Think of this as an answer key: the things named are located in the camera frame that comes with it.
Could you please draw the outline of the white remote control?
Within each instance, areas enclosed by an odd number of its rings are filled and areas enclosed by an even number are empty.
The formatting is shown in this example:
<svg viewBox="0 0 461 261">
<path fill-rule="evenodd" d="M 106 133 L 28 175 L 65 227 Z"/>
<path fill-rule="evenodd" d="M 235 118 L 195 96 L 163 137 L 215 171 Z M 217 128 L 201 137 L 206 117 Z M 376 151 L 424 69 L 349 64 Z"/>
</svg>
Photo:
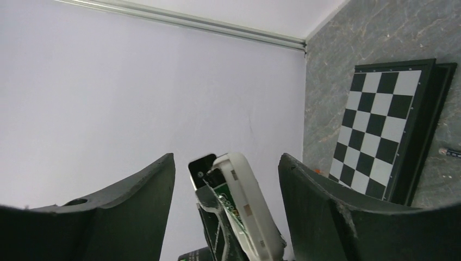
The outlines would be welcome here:
<svg viewBox="0 0 461 261">
<path fill-rule="evenodd" d="M 234 198 L 246 233 L 229 218 L 242 250 L 249 260 L 283 260 L 286 242 L 280 234 L 258 181 L 242 153 L 226 153 L 213 162 L 220 169 Z"/>
</svg>

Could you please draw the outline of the green battery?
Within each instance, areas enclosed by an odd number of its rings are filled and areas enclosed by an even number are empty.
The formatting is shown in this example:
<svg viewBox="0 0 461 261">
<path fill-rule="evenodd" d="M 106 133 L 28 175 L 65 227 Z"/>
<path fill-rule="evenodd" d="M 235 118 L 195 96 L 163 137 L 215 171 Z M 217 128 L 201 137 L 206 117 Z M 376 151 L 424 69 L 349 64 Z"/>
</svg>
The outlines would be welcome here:
<svg viewBox="0 0 461 261">
<path fill-rule="evenodd" d="M 212 169 L 207 172 L 203 179 L 217 195 L 218 200 L 223 205 L 226 212 L 231 216 L 230 218 L 236 223 L 236 225 L 242 231 L 246 233 L 245 226 L 242 223 L 240 213 L 237 210 L 234 198 L 231 195 L 229 186 L 226 182 L 226 179 L 222 171 L 218 168 Z"/>
</svg>

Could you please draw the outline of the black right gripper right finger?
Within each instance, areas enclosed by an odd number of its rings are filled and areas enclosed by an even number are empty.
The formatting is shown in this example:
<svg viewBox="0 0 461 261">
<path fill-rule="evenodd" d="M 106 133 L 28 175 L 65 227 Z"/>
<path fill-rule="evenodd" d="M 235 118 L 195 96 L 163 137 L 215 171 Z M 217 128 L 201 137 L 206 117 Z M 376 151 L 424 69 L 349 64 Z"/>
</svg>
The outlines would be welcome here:
<svg viewBox="0 0 461 261">
<path fill-rule="evenodd" d="M 460 204 L 414 208 L 358 193 L 285 153 L 279 183 L 296 260 L 460 260 Z"/>
</svg>

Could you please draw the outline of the dark battery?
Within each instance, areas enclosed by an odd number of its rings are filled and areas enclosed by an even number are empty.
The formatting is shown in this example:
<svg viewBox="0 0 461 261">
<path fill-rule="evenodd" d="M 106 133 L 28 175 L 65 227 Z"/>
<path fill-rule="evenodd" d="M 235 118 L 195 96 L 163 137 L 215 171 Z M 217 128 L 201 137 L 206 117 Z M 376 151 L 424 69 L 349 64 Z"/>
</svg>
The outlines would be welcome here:
<svg viewBox="0 0 461 261">
<path fill-rule="evenodd" d="M 454 157 L 454 158 L 459 158 L 459 159 L 461 158 L 460 151 L 455 151 L 455 150 L 451 150 L 448 148 L 440 148 L 439 153 L 441 155 L 448 156 L 448 157 Z"/>
</svg>

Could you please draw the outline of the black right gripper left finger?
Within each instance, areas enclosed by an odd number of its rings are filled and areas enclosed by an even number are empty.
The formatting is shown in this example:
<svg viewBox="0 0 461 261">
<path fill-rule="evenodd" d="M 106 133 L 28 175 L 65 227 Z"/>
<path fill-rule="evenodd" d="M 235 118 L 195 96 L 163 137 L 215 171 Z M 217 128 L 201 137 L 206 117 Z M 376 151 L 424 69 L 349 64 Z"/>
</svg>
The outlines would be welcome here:
<svg viewBox="0 0 461 261">
<path fill-rule="evenodd" d="M 1 260 L 159 260 L 175 172 L 167 153 L 63 206 L 1 206 Z"/>
</svg>

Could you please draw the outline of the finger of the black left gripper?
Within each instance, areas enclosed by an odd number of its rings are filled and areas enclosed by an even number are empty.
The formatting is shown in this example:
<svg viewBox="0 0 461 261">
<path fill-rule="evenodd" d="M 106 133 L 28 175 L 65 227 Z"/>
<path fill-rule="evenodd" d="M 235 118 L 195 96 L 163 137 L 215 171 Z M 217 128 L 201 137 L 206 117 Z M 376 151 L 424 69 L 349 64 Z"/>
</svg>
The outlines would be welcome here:
<svg viewBox="0 0 461 261">
<path fill-rule="evenodd" d="M 223 206 L 203 180 L 215 159 L 215 154 L 208 154 L 188 164 L 207 242 L 206 247 L 189 252 L 188 260 L 248 260 L 232 231 Z"/>
</svg>

